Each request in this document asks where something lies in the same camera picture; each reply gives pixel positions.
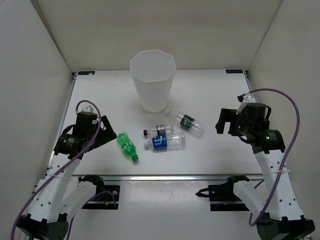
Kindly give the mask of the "green plastic soda bottle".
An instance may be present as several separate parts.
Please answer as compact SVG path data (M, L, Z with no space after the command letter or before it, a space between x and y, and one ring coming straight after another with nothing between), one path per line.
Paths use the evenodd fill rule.
M121 147L122 152L127 158L131 159L133 162L137 162L139 160L136 146L130 140L126 132L119 133L117 135L116 140L119 146Z

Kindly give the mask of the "clear bottle green label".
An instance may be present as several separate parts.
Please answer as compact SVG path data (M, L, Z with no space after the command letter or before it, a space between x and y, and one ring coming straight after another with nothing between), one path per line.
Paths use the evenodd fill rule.
M203 123L183 112L166 108L165 116L173 125L179 126L197 138L200 138L205 130Z

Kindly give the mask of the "clear bottle black label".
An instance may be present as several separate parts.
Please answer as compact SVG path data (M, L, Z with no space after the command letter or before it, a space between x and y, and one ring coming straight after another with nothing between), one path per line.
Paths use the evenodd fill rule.
M174 134L174 126L171 123L160 124L143 130L145 138L155 138Z

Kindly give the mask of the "clear bottle blue label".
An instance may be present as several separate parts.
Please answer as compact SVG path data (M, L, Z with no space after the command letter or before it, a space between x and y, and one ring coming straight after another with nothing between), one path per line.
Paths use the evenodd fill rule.
M186 145L184 132L156 136L144 141L144 148L154 152L183 150Z

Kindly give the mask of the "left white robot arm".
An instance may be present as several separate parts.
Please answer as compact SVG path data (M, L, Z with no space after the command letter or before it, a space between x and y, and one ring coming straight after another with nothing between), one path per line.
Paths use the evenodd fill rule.
M13 229L19 228L28 237L38 240L67 239L76 213L88 202L100 200L110 192L105 190L102 177L87 174L79 177L76 190L64 197L72 175L85 153L116 137L105 115L77 112L75 124L63 130L53 150L55 155L66 155L68 161L51 164L43 183L20 211Z

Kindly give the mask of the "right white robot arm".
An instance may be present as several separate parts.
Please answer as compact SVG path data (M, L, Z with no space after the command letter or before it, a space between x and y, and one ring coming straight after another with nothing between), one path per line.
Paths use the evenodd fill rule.
M246 103L242 110L223 108L215 126L222 134L229 123L228 134L251 145L261 168L267 199L259 196L246 178L225 186L230 200L240 199L250 210L249 223L256 226L262 240L302 240L315 230L313 220L304 216L298 203L289 171L285 166L288 148L278 130L270 129L271 108L263 103Z

